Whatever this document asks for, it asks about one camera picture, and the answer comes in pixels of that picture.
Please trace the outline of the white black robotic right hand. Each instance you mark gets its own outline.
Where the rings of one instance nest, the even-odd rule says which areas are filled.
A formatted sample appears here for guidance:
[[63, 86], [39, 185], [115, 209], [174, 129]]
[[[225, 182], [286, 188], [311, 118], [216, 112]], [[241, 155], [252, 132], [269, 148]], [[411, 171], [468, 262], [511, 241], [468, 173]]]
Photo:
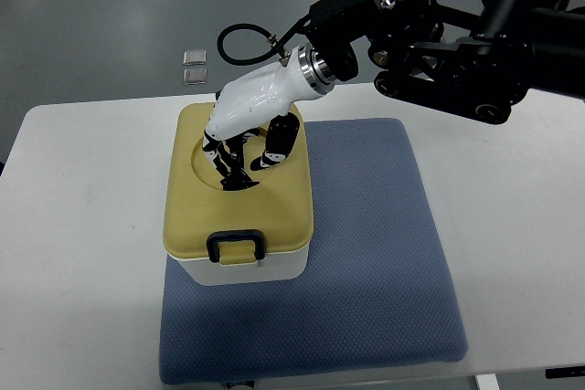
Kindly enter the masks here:
[[262, 154], [250, 162], [261, 171], [285, 161], [300, 130], [291, 113], [299, 100], [316, 100], [334, 88], [336, 76], [311, 45], [295, 48], [286, 65], [278, 62], [230, 82], [217, 101], [204, 131], [202, 151], [222, 176], [225, 191], [251, 188], [257, 181], [245, 171], [244, 145], [265, 137]]

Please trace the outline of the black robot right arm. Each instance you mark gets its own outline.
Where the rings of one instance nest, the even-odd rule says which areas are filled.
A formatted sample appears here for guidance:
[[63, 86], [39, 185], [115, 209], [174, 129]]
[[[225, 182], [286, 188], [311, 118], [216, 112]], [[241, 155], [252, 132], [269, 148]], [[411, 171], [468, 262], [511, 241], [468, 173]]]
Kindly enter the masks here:
[[395, 100], [490, 124], [531, 89], [584, 94], [584, 12], [569, 0], [320, 0], [272, 38], [255, 70], [217, 95], [212, 126], [243, 131], [353, 79], [352, 45], [369, 41], [376, 90]]

